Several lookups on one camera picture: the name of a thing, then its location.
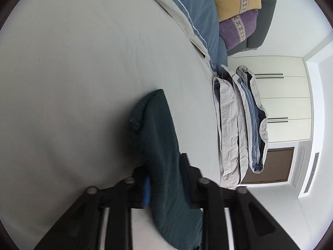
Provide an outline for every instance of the white wardrobe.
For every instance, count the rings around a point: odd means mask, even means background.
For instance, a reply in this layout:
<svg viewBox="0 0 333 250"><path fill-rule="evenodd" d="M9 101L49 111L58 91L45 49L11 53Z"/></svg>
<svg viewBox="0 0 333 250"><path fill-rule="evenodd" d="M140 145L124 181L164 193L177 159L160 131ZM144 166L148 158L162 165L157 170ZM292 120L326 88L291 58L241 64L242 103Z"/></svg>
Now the white wardrobe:
<svg viewBox="0 0 333 250"><path fill-rule="evenodd" d="M257 80L262 105L268 113L269 142L290 142L311 138L309 82L302 58L251 56L228 58L235 70L245 65Z"/></svg>

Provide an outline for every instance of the towel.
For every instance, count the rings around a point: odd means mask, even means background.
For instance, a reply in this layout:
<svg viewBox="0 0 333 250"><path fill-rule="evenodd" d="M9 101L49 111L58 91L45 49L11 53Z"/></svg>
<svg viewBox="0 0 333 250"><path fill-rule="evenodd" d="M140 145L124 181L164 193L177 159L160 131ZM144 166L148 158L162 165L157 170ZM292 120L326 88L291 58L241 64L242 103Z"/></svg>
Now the towel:
<svg viewBox="0 0 333 250"><path fill-rule="evenodd" d="M132 146L150 175L150 206L159 233L178 250L201 244L203 213L186 202L179 170L179 146L163 90L151 92L132 110Z"/></svg>

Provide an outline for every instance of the bed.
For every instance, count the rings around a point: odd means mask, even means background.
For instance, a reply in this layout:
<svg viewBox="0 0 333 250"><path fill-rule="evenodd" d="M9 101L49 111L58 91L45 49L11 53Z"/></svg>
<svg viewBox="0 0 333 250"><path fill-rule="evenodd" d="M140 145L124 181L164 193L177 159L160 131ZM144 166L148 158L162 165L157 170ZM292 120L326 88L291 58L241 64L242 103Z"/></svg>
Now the bed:
<svg viewBox="0 0 333 250"><path fill-rule="evenodd" d="M220 182L213 71L155 0L21 0L0 39L0 219L19 249L33 249L83 189L141 165L124 132L155 89L180 151ZM134 249L171 248L149 210L133 213L133 238Z"/></svg>

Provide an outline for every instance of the black handle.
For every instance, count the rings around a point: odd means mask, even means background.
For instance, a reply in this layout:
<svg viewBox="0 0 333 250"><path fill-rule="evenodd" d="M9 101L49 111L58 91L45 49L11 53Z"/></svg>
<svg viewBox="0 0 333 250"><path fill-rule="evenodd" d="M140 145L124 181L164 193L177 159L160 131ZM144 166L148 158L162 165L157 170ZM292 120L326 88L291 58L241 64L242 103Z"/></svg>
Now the black handle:
<svg viewBox="0 0 333 250"><path fill-rule="evenodd" d="M267 121L267 123L286 123L289 122L288 120L284 120L284 121Z"/></svg>
<svg viewBox="0 0 333 250"><path fill-rule="evenodd" d="M274 119L274 120L276 120L276 119L288 119L289 117L274 117L274 118L267 118L267 119Z"/></svg>
<svg viewBox="0 0 333 250"><path fill-rule="evenodd" d="M255 74L256 79L283 79L283 73L262 73Z"/></svg>

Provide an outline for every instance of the purple cushion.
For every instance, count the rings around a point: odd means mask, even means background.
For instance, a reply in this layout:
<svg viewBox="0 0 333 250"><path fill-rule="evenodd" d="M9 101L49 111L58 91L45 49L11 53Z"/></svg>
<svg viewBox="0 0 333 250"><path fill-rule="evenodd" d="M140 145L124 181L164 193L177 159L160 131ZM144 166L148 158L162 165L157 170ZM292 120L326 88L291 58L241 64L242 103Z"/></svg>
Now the purple cushion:
<svg viewBox="0 0 333 250"><path fill-rule="evenodd" d="M220 22L219 35L227 50L251 36L257 27L258 10L253 9Z"/></svg>

